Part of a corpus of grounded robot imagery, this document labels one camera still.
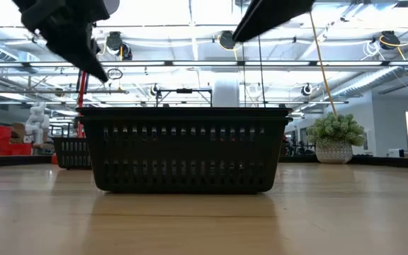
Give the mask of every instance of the red pole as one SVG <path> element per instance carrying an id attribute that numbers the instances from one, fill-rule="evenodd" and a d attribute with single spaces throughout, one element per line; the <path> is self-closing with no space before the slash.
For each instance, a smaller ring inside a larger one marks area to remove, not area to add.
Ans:
<path id="1" fill-rule="evenodd" d="M 82 71 L 81 72 L 81 86 L 79 88 L 79 94 L 78 94 L 78 107 L 83 107 L 83 101 L 84 101 L 84 87 L 86 86 L 86 72 Z M 83 125 L 78 122 L 78 130 L 76 131 L 78 134 L 78 137 L 83 138 L 84 133 L 83 133 Z"/>

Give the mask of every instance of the wooden surface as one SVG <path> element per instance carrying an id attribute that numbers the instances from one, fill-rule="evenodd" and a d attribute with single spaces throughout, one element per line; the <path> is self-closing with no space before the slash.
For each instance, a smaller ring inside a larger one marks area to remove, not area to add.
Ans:
<path id="1" fill-rule="evenodd" d="M 0 255 L 408 255 L 408 169 L 280 164 L 262 195 L 113 195 L 91 171 L 0 168 Z"/>

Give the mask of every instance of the black plastic basket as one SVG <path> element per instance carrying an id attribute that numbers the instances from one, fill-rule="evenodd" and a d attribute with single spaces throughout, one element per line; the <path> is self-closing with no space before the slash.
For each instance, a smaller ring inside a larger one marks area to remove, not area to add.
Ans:
<path id="1" fill-rule="evenodd" d="M 57 165 L 63 169 L 92 169 L 84 138 L 54 137 Z"/>
<path id="2" fill-rule="evenodd" d="M 96 185 L 121 193 L 271 189 L 285 108 L 80 108 Z"/>

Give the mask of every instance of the white statue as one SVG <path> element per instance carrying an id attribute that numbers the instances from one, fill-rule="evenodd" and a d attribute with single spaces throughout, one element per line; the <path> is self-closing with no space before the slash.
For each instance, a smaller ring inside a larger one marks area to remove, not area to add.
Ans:
<path id="1" fill-rule="evenodd" d="M 36 103 L 30 109 L 30 116 L 25 124 L 27 135 L 32 135 L 35 144 L 43 143 L 43 132 L 50 126 L 50 117 L 45 115 L 45 103 Z"/>

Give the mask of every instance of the white planter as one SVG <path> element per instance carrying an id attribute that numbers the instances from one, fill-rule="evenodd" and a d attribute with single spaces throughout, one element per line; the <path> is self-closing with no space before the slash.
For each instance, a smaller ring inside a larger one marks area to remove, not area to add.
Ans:
<path id="1" fill-rule="evenodd" d="M 352 159 L 352 146 L 346 142 L 334 142 L 323 147 L 316 144 L 316 156 L 321 163 L 345 164 Z"/>

